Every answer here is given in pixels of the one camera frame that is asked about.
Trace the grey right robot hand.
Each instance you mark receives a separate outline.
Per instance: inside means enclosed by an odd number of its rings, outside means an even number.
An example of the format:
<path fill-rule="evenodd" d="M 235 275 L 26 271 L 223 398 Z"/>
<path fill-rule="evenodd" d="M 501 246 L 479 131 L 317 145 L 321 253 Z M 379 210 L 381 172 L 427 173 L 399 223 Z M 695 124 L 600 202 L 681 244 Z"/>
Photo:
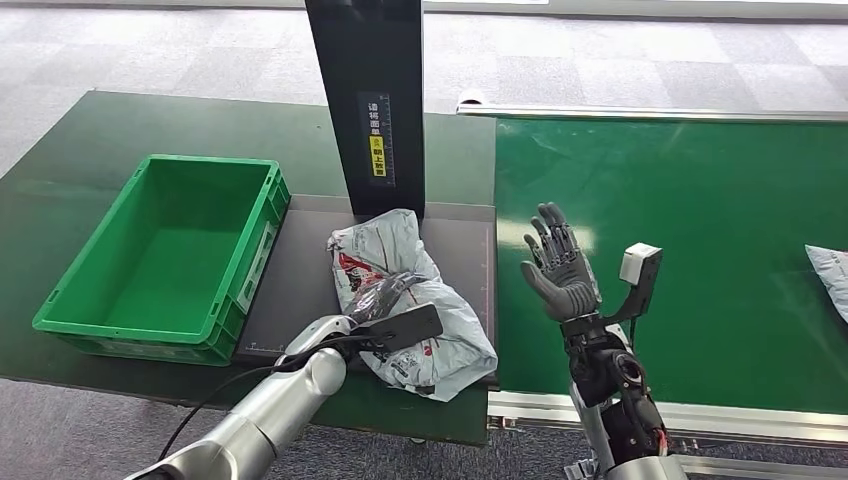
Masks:
<path fill-rule="evenodd" d="M 537 212 L 530 221 L 536 233 L 524 236 L 532 257 L 521 264 L 524 279 L 556 321 L 595 313 L 601 295 L 572 227 L 553 202 L 540 203 Z"/>

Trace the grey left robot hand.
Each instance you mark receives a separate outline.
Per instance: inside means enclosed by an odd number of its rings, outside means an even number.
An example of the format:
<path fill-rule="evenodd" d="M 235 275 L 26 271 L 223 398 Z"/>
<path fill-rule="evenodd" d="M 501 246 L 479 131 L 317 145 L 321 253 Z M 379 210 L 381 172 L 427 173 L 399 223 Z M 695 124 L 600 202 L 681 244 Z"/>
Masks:
<path fill-rule="evenodd" d="M 356 325 L 389 316 L 401 295 L 426 277 L 412 272 L 400 272 L 360 287 L 352 301 L 342 309 Z"/>

